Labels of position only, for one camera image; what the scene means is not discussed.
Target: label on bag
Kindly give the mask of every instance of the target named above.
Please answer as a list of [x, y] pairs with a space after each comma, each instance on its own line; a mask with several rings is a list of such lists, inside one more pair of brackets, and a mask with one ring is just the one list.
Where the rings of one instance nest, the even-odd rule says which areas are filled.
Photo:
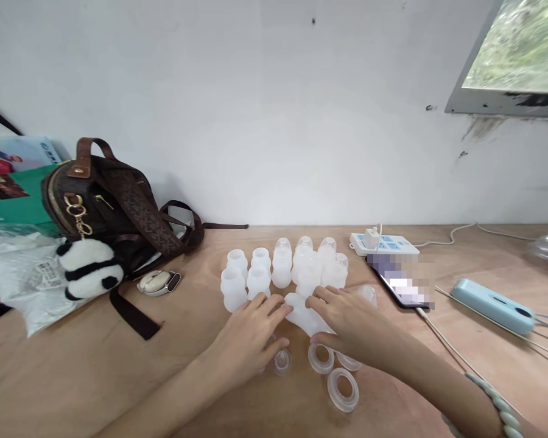
[[37, 263], [35, 267], [43, 276], [43, 280], [39, 286], [37, 286], [39, 289], [53, 289], [63, 284], [61, 277], [57, 272], [57, 266], [54, 263], [46, 260]]

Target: light blue device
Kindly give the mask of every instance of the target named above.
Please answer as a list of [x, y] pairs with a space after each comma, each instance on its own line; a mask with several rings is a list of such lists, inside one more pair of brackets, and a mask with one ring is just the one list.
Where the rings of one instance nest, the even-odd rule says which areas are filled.
[[460, 302], [522, 336], [534, 329], [536, 315], [529, 308], [468, 279], [451, 293]]

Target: zipper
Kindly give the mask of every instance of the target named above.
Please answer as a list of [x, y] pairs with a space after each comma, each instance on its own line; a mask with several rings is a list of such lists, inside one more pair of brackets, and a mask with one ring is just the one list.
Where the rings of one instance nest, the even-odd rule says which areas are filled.
[[112, 207], [110, 205], [110, 203], [108, 201], [106, 201], [102, 195], [96, 195], [96, 200], [103, 202], [104, 204], [106, 204], [108, 206], [108, 208], [110, 208], [112, 210], [114, 209], [114, 207]]
[[53, 211], [55, 212], [55, 216], [57, 216], [57, 218], [63, 224], [63, 227], [67, 230], [68, 233], [74, 234], [73, 227], [67, 220], [67, 217], [63, 214], [61, 207], [59, 207], [59, 204], [57, 203], [57, 200], [55, 199], [55, 192], [53, 191], [53, 185], [55, 184], [55, 179], [62, 169], [63, 169], [63, 166], [59, 166], [55, 169], [55, 172], [51, 176], [49, 180], [49, 184], [47, 185], [47, 193], [49, 195], [49, 201], [51, 202], [51, 207], [53, 208]]

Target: plastic bag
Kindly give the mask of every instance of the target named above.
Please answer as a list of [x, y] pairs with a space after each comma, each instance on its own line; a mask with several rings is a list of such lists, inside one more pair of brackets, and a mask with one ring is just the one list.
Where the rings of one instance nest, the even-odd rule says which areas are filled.
[[20, 231], [0, 228], [0, 301], [23, 314], [30, 337], [89, 300], [65, 298], [65, 271], [56, 254], [61, 241]]

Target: green foliage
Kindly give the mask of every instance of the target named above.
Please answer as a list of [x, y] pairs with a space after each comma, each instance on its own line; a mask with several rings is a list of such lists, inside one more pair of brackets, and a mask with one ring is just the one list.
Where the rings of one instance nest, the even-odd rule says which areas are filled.
[[505, 0], [463, 87], [548, 92], [548, 0]]

